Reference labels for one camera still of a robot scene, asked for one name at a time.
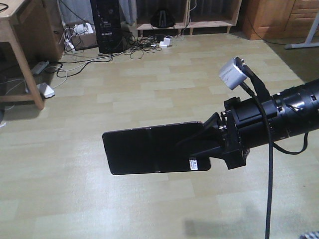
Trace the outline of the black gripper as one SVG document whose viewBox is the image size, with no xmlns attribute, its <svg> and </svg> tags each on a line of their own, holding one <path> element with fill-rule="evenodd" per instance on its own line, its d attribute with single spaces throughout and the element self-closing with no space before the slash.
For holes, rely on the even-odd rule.
<svg viewBox="0 0 319 239">
<path fill-rule="evenodd" d="M 191 136 L 175 144 L 175 150 L 186 158 L 210 157 L 215 150 L 224 148 L 222 159 L 228 169 L 246 165 L 251 148 L 269 143 L 272 119 L 277 116 L 274 101 L 258 104 L 256 99 L 241 101 L 232 97 L 224 102 L 225 111 L 221 114 L 226 125 L 225 140 L 220 136 L 221 119 L 215 112 L 203 123 L 202 134 Z"/>
</svg>

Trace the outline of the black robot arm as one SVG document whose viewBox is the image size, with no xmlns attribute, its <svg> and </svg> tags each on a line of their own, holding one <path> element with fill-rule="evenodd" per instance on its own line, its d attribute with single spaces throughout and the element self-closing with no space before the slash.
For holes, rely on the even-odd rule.
<svg viewBox="0 0 319 239">
<path fill-rule="evenodd" d="M 291 87 L 262 102 L 271 138 L 279 141 L 319 127 L 319 82 L 314 80 Z M 253 98 L 232 97 L 225 111 L 214 113 L 201 129 L 176 143 L 189 158 L 223 159 L 228 169 L 246 164 L 251 148 L 268 143 L 262 115 Z"/>
</svg>

